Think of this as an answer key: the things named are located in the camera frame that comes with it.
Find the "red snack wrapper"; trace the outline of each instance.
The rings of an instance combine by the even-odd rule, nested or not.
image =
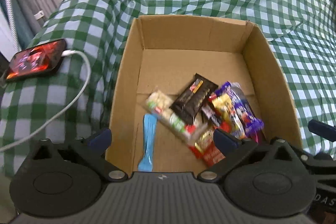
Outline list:
[[[210,144],[210,146],[203,155],[203,160],[208,167],[213,166],[224,158],[224,155],[218,150],[213,142]]]
[[[195,154],[196,158],[202,158],[209,167],[225,158],[213,142],[213,132],[213,128],[207,130],[195,142],[194,146],[189,147],[190,150]]]

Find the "white cable clip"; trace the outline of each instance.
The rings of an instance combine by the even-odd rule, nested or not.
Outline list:
[[[40,18],[44,17],[43,10],[39,11],[36,15],[34,15],[36,20],[39,20]]]

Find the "candy bar wrapper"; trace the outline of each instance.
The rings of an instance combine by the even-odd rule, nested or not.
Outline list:
[[[194,119],[209,95],[218,85],[199,74],[173,102],[170,108],[186,123],[194,124]]]
[[[238,139],[246,138],[244,127],[239,120],[237,112],[227,93],[211,99],[214,108],[222,115],[222,118],[231,125],[231,135]]]
[[[169,96],[156,90],[146,100],[146,107],[178,138],[187,145],[193,145],[208,125],[202,123],[198,117],[194,120],[193,125],[186,124],[169,108],[172,103],[173,100]]]
[[[225,93],[230,85],[231,85],[230,82],[225,82],[220,88],[218,88],[213,93],[211,93],[211,95],[209,96],[209,99],[208,99],[209,102],[212,102],[212,100],[216,99],[217,97],[219,97],[223,93]]]
[[[223,119],[218,116],[208,104],[202,107],[202,112],[208,118],[208,120],[213,123],[215,128],[221,128],[225,132],[231,131],[230,125],[223,121]]]
[[[194,152],[196,158],[202,158],[207,166],[213,166],[220,160],[224,159],[224,155],[217,149],[213,142],[214,129],[208,129],[190,149]]]
[[[226,87],[225,92],[231,98],[238,117],[243,123],[245,135],[250,137],[251,135],[255,135],[257,131],[263,129],[263,121],[254,116],[251,106],[243,91],[240,89],[239,84],[235,83],[231,85],[229,82],[226,82],[223,86]]]

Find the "white curtain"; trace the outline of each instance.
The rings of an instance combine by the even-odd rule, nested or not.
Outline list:
[[[11,29],[7,23],[2,9],[0,8],[0,52],[10,61],[15,54],[14,43],[11,38]]]

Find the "black snack wrapper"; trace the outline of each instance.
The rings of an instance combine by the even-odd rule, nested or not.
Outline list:
[[[209,81],[199,74],[195,74],[193,81],[181,93],[181,95],[173,102],[170,108],[185,123],[194,124],[194,119],[208,100],[208,97],[218,85]]]

